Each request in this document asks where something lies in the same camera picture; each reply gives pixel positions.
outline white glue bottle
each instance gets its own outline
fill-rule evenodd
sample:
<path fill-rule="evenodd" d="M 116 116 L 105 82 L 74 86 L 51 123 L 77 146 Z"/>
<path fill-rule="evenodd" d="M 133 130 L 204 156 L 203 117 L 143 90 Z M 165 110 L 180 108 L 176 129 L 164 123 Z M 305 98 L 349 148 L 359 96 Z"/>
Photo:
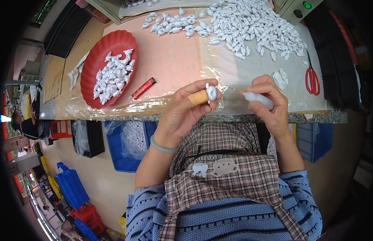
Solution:
<path fill-rule="evenodd" d="M 268 110 L 272 110 L 274 108 L 274 104 L 272 103 L 272 100 L 268 99 L 262 94 L 255 94 L 252 92 L 244 92 L 243 95 L 246 97 L 246 100 L 248 101 L 259 101 L 262 103 Z"/>

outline beige floor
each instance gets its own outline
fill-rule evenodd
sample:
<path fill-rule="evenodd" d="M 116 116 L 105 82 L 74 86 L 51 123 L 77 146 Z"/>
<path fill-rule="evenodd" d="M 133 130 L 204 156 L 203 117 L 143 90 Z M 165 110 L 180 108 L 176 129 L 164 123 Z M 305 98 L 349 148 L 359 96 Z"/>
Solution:
<path fill-rule="evenodd" d="M 348 124 L 334 126 L 333 148 L 321 160 L 312 164 L 306 161 L 308 178 L 316 204 L 322 213 L 324 226 L 346 196 L 355 163 L 357 162 L 364 137 L 364 116 L 349 112 Z M 103 223 L 118 232 L 118 223 L 126 211 L 128 194 L 134 192 L 134 174 L 114 170 L 106 137 L 103 137 L 105 152 L 93 157 L 76 160 L 71 138 L 59 139 L 52 146 L 41 143 L 50 174 L 58 173 L 56 163 L 62 161 L 70 169 L 75 169 L 90 197 L 97 207 Z"/>

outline person's left hand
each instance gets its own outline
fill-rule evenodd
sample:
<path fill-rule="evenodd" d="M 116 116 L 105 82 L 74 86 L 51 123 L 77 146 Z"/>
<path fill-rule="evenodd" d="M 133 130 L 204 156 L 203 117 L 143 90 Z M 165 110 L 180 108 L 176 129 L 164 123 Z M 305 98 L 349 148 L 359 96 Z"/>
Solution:
<path fill-rule="evenodd" d="M 194 105 L 188 96 L 205 89 L 205 84 L 217 86 L 216 79 L 198 80 L 189 84 L 176 93 L 167 107 L 165 113 L 160 118 L 156 132 L 154 133 L 155 142 L 165 148 L 173 149 L 180 144 L 181 138 L 187 134 L 198 120 L 217 108 L 218 100 L 222 95 L 217 90 L 217 98 L 210 104 L 203 103 Z"/>

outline scissors handle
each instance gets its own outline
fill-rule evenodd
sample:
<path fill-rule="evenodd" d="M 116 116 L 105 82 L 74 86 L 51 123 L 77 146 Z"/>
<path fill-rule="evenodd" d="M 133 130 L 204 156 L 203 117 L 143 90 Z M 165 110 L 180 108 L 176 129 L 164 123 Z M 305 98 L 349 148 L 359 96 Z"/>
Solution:
<path fill-rule="evenodd" d="M 308 68 L 306 71 L 306 89 L 310 94 L 319 95 L 320 84 L 317 74 L 314 70 Z"/>

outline blue striped sweater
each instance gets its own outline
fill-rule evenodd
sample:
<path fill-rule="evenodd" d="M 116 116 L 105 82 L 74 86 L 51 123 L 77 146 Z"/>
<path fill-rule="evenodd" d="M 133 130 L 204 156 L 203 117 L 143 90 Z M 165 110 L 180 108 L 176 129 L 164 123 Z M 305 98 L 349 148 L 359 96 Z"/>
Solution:
<path fill-rule="evenodd" d="M 282 174 L 279 192 L 286 209 L 309 240 L 322 231 L 322 217 L 308 184 L 307 171 Z M 128 196 L 126 240 L 158 240 L 168 212 L 163 184 L 138 189 Z M 194 205 L 177 219 L 176 240 L 291 240 L 287 229 L 268 204 L 228 198 Z"/>

